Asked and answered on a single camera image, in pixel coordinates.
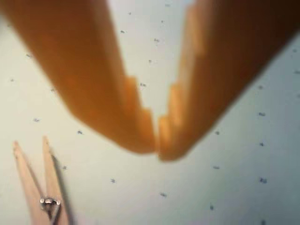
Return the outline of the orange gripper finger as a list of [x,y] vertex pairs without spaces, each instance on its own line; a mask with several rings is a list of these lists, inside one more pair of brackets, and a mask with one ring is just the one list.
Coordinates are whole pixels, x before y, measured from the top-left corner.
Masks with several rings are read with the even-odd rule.
[[186,155],[299,28],[297,0],[197,0],[189,6],[178,81],[159,120],[158,157]]
[[77,119],[131,152],[155,151],[106,0],[3,0],[0,9]]

